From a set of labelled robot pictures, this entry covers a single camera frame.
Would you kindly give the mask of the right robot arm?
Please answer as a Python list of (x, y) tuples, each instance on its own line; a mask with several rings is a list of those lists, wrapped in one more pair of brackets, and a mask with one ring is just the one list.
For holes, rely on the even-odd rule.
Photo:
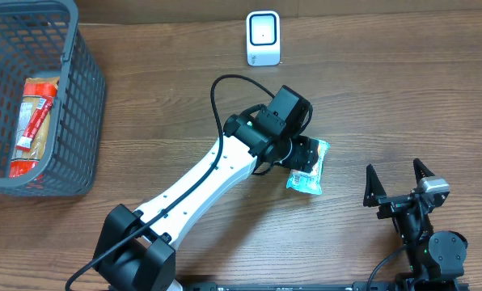
[[(365, 283), (366, 290), (468, 290), (459, 278), (464, 275), (468, 241), (460, 233), (434, 231), (429, 214), (443, 205), (450, 185), (434, 174), (418, 158), (413, 170), (416, 187), (409, 194), (388, 196), (372, 165), (366, 167), (366, 190), (363, 205), (377, 207), (377, 218), (390, 218), (401, 237), (402, 246), (374, 268)], [(410, 271), (399, 273), (390, 283), (374, 281), (378, 271), (404, 252)]]

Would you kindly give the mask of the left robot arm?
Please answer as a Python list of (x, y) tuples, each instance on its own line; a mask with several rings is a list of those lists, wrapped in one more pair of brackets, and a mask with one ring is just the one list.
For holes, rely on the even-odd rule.
[(165, 192), (135, 210), (119, 204), (106, 216), (93, 268), (111, 290), (180, 289), (176, 251), (225, 192), (265, 162), (312, 170), (318, 142), (302, 135), (311, 117), (311, 103), (287, 86), (268, 105), (230, 116), (207, 155)]

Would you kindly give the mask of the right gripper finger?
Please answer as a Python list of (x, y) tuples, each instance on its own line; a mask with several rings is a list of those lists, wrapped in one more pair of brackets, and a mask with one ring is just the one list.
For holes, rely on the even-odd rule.
[(387, 197), (387, 194), (378, 178), (374, 167), (369, 164), (366, 167), (366, 190), (363, 205), (366, 207), (376, 207), (380, 205), (380, 200)]
[(434, 173), (419, 158), (413, 160), (413, 169), (416, 183), (419, 183), (423, 178), (434, 176)]

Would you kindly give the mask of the teal snack packet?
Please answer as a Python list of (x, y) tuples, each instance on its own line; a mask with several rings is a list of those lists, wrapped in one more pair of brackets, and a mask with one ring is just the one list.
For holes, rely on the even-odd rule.
[(312, 195), (321, 195), (321, 177), (323, 174), (323, 161), (330, 145), (326, 141), (315, 140), (317, 146), (315, 152), (318, 155), (317, 162), (312, 165), (311, 172), (307, 173), (299, 170), (292, 170), (286, 182), (287, 188), (292, 188), (298, 192)]

